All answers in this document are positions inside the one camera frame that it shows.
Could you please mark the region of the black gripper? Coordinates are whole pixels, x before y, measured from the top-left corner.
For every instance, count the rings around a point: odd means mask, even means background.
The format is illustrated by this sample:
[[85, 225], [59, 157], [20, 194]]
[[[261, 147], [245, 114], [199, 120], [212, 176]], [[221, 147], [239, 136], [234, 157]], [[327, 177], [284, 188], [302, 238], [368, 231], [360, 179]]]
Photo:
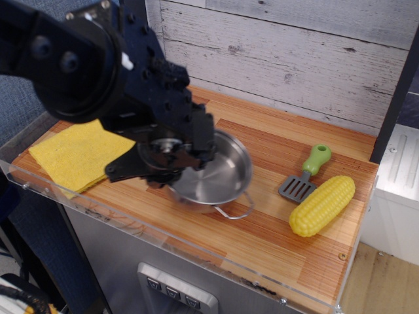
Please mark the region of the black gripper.
[[213, 115], [192, 101], [187, 70], [165, 58], [149, 26], [129, 25], [110, 1], [73, 11], [65, 26], [78, 37], [65, 51], [65, 118], [98, 119], [135, 142], [105, 167], [111, 183], [140, 178], [163, 188], [214, 159]]

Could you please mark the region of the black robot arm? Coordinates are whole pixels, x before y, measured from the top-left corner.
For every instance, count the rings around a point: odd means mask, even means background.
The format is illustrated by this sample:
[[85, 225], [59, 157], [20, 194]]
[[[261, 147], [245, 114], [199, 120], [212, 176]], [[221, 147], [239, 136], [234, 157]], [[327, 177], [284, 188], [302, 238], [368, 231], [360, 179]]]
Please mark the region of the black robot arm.
[[99, 120], [134, 146], [105, 168], [111, 182], [160, 188], [215, 155], [213, 117], [193, 102], [187, 70], [124, 5], [100, 1], [59, 22], [1, 2], [1, 73], [32, 81], [45, 109], [72, 123]]

